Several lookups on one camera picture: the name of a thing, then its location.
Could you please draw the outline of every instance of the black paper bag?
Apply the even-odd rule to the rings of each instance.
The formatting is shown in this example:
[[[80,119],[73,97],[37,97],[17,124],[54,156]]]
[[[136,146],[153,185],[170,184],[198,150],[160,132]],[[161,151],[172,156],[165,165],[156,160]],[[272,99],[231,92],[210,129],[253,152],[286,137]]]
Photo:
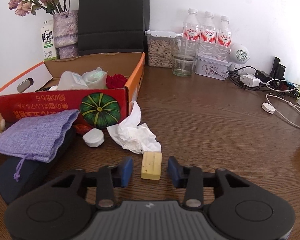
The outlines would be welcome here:
[[[79,0],[79,55],[143,52],[149,0]]]

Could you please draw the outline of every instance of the white speaker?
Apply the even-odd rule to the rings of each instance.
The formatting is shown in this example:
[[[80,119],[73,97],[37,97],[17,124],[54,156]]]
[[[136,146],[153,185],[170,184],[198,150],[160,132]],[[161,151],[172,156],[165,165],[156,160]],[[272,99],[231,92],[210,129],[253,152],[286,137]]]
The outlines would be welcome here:
[[[250,59],[248,49],[241,44],[233,44],[230,47],[229,57],[231,59],[229,67],[230,71],[241,68],[242,64],[247,63],[247,61]],[[243,72],[245,72],[245,69],[237,71],[239,75],[241,75]]]

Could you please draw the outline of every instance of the green pumpkin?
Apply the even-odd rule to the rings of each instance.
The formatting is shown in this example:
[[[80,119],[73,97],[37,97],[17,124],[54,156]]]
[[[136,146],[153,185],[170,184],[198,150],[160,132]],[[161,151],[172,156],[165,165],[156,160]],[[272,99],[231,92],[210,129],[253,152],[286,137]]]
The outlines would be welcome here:
[[[121,117],[119,103],[104,93],[93,93],[84,97],[80,113],[88,124],[98,129],[118,123]]]

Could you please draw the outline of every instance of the white charger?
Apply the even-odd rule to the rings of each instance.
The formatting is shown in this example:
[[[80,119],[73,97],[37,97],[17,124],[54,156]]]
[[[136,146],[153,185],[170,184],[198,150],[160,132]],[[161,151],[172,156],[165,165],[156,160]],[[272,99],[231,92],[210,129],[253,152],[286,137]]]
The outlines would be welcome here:
[[[240,76],[240,81],[243,82],[243,84],[245,84],[248,87],[257,87],[258,85],[260,85],[260,79],[251,76],[251,75],[241,75]]]
[[[275,108],[266,102],[262,103],[262,109],[268,112],[269,114],[274,114]]]
[[[105,141],[105,136],[103,135],[103,131],[93,128],[82,136],[82,139],[89,147],[98,147]]]

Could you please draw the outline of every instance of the power adapter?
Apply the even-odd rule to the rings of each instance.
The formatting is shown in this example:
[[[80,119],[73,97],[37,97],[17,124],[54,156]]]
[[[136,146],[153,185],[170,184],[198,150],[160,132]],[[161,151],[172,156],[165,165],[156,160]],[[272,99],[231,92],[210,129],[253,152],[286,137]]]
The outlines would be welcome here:
[[[250,75],[241,75],[240,82],[248,87],[257,87],[260,84],[260,79],[250,76]]]
[[[273,79],[266,72],[261,71],[261,70],[256,70],[254,76],[256,78],[260,79],[260,81],[263,83],[267,83],[269,80]]]

